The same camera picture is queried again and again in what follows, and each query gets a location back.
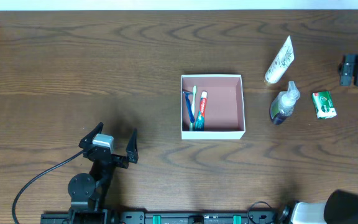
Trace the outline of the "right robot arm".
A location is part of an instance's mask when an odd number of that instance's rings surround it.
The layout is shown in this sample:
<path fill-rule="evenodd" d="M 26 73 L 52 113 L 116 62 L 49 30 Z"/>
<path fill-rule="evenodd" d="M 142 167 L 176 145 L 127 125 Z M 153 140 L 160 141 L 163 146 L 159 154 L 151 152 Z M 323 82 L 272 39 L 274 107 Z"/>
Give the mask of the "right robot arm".
<path fill-rule="evenodd" d="M 351 78 L 358 86 L 358 55 L 347 54 L 339 67 L 341 85 L 349 85 Z M 358 195 L 343 190 L 334 191 L 326 202 L 297 202 L 287 206 L 280 215 L 289 224 L 358 224 Z"/>

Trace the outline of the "white floral lotion tube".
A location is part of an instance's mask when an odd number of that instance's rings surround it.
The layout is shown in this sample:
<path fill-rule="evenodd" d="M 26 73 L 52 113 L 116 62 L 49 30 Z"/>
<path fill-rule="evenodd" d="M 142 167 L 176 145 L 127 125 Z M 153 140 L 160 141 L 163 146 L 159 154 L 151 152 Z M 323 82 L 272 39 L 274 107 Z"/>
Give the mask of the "white floral lotion tube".
<path fill-rule="evenodd" d="M 264 81 L 268 85 L 278 83 L 294 59 L 293 44 L 289 35 L 266 71 Z"/>

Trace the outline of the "blue disposable razor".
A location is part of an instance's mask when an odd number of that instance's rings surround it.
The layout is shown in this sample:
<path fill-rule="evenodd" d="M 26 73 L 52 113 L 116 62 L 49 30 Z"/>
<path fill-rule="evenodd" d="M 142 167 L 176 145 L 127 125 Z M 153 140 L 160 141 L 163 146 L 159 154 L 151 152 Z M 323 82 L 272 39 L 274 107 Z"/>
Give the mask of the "blue disposable razor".
<path fill-rule="evenodd" d="M 192 112 L 191 101 L 190 101 L 190 99 L 188 97 L 189 95 L 192 95 L 193 93 L 189 92 L 189 91 L 182 91 L 182 93 L 184 94 L 184 97 L 185 97 L 186 108 L 187 108 L 187 111 L 188 111 L 188 116 L 189 116 L 189 119 L 190 119 L 190 123 L 194 123 L 195 122 L 195 117 L 194 117 L 194 114 Z"/>

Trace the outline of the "white cardboard box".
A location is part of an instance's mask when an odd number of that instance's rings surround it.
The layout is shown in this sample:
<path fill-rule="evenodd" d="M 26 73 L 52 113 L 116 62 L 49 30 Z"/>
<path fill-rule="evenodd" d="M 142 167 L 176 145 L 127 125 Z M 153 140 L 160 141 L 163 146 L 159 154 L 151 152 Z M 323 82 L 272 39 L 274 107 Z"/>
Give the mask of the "white cardboard box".
<path fill-rule="evenodd" d="M 182 91 L 192 92 L 197 86 L 195 123 L 203 91 L 208 99 L 204 117 L 204 131 L 190 131 L 190 119 Z M 207 74 L 181 76 L 181 138 L 182 140 L 235 140 L 246 131 L 244 94 L 240 75 Z"/>

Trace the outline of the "Colgate toothpaste tube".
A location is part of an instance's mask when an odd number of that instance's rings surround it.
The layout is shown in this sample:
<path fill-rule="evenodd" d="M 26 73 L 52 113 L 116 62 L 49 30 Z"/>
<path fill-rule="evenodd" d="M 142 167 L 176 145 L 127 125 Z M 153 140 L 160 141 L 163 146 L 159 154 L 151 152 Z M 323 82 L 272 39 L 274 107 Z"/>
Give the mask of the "Colgate toothpaste tube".
<path fill-rule="evenodd" d="M 196 131 L 204 131 L 204 117 L 205 117 L 205 109 L 206 109 L 207 99 L 208 99 L 208 93 L 207 93 L 207 91 L 203 91 L 201 93 L 200 107 L 199 107 L 199 112 L 198 112 L 196 123 L 195 123 Z"/>

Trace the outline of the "green soap bar packet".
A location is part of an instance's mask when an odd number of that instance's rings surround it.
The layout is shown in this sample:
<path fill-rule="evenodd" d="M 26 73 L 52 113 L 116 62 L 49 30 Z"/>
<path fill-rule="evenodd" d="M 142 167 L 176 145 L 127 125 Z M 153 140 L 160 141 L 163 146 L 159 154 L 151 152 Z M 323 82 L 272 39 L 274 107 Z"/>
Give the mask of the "green soap bar packet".
<path fill-rule="evenodd" d="M 337 116 L 329 91 L 314 92 L 311 94 L 311 98 L 318 119 L 329 119 Z"/>

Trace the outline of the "green white toothbrush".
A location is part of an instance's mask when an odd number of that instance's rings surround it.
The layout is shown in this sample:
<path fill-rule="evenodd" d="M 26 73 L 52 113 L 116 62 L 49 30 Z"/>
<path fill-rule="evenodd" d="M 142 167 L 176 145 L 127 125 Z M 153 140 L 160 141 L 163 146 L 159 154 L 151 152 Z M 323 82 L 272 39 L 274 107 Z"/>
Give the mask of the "green white toothbrush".
<path fill-rule="evenodd" d="M 191 113 L 192 113 L 192 120 L 191 120 L 191 123 L 190 123 L 190 131 L 193 131 L 193 126 L 194 126 L 194 123 L 195 123 L 195 100 L 196 100 L 196 93 L 197 93 L 197 86 L 194 85 L 193 86 L 193 90 L 192 90 L 192 102 L 191 102 Z"/>

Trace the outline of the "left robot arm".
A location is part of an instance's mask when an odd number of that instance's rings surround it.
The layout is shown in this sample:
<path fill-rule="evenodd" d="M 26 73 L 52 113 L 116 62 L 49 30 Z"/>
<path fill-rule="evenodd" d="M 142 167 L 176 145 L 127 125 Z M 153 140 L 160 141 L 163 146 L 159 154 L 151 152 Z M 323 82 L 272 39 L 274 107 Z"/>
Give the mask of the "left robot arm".
<path fill-rule="evenodd" d="M 132 133 L 125 156 L 114 153 L 114 138 L 102 130 L 103 123 L 99 123 L 79 143 L 83 157 L 93 165 L 88 173 L 75 175 L 68 184 L 69 223 L 119 223 L 117 213 L 105 208 L 104 203 L 115 169 L 138 162 L 137 130 Z"/>

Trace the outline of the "clear pump soap bottle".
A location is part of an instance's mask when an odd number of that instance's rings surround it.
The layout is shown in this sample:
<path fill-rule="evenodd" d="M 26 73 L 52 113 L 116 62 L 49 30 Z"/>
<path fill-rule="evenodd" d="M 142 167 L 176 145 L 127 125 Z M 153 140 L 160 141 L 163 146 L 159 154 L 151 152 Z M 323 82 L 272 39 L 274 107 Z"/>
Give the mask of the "clear pump soap bottle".
<path fill-rule="evenodd" d="M 270 105 L 270 119 L 273 124 L 282 124 L 292 115 L 295 104 L 300 98 L 300 92 L 294 81 L 288 82 L 288 90 L 281 91 Z"/>

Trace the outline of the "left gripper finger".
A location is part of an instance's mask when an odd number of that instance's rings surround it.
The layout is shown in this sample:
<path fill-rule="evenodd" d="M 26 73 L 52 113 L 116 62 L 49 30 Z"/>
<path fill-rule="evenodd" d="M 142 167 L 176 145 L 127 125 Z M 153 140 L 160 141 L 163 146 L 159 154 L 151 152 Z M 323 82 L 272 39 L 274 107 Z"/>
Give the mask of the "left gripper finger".
<path fill-rule="evenodd" d="M 137 130 L 135 129 L 126 147 L 127 160 L 136 164 L 139 160 L 139 152 L 137 148 Z"/>
<path fill-rule="evenodd" d="M 80 140 L 79 147 L 85 149 L 89 145 L 92 145 L 93 139 L 97 134 L 101 134 L 104 124 L 100 122 L 92 131 L 90 131 L 85 137 Z"/>

